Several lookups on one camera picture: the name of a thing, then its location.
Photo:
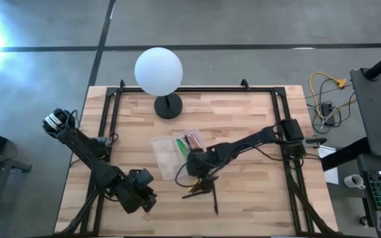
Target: gray concrete floor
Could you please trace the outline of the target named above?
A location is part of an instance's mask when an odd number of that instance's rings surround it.
[[[3,46],[97,46],[108,0],[0,0]],[[107,45],[381,43],[381,1],[375,0],[118,0]],[[135,85],[141,52],[105,52],[96,85]],[[370,67],[381,48],[334,50],[176,51],[184,85],[302,85],[324,71],[349,78]],[[85,99],[95,52],[0,53],[0,135],[13,141],[30,174],[14,173],[0,207],[0,237],[31,237],[54,229],[71,152],[50,138],[41,120],[55,108],[78,109]],[[318,76],[318,91],[323,78]],[[325,90],[333,89],[333,83]],[[324,95],[339,103],[352,87]],[[351,118],[332,129],[327,145],[342,147],[364,136],[354,104]],[[339,229],[358,225],[359,199],[333,198]]]

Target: green marker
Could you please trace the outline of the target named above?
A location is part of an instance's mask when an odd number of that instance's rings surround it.
[[[179,149],[182,151],[182,154],[185,156],[186,160],[188,160],[188,153],[186,152],[185,146],[179,139],[176,139],[176,142],[177,142],[177,145],[179,146]]]

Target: mug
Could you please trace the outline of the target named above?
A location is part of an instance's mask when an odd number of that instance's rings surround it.
[[[364,179],[362,179],[360,175],[349,175],[345,177],[343,182],[348,186],[348,188],[365,189]]]

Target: wooden table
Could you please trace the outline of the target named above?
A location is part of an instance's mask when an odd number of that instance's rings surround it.
[[[285,86],[290,113],[306,137],[312,136],[310,117],[301,86]],[[80,129],[97,136],[106,87],[89,89]],[[145,93],[122,93],[111,163],[123,171],[145,167],[153,175],[149,184],[158,194],[150,213],[139,209],[127,214],[119,203],[104,203],[100,235],[294,235],[283,162],[272,161],[256,150],[242,153],[224,167],[216,181],[220,213],[214,213],[212,194],[182,200],[186,188],[163,180],[155,160],[151,139],[199,129],[203,146],[235,141],[275,123],[269,93],[179,93],[183,111],[172,120],[154,112],[155,97]],[[108,113],[108,126],[111,118]],[[272,157],[281,158],[278,145],[264,145]],[[308,198],[328,226],[337,224],[321,163],[306,159],[302,168]],[[69,170],[56,231],[65,228],[85,201],[90,170],[76,163]],[[302,206],[298,204],[301,222]]]

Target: lamp base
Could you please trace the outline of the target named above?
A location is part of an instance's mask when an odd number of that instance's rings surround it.
[[[162,119],[173,119],[182,112],[182,99],[175,93],[157,97],[154,102],[155,112]]]

